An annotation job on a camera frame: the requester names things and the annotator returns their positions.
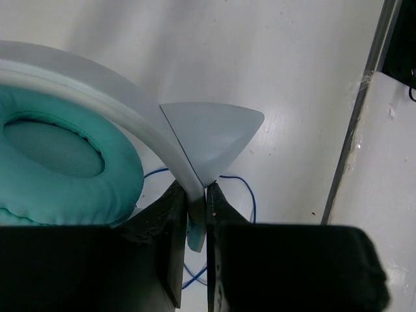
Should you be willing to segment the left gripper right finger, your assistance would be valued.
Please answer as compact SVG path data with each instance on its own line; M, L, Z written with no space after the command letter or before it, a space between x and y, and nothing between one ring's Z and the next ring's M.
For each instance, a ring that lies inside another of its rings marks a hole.
M209 311L384 311L387 276L356 227L253 224L207 190Z

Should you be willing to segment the teal white cat-ear headphones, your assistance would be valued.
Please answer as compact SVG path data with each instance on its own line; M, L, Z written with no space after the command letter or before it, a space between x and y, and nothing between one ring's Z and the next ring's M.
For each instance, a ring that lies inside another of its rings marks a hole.
M205 189L248 145L262 112L160 104L119 73L73 53L1 42L1 223L115 227L142 193L136 137L188 201L187 240L202 249Z

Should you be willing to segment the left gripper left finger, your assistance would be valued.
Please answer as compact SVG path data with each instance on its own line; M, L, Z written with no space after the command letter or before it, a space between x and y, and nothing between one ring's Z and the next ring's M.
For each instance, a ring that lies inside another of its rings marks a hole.
M2 311L174 311L185 191L173 182L120 226L3 226Z

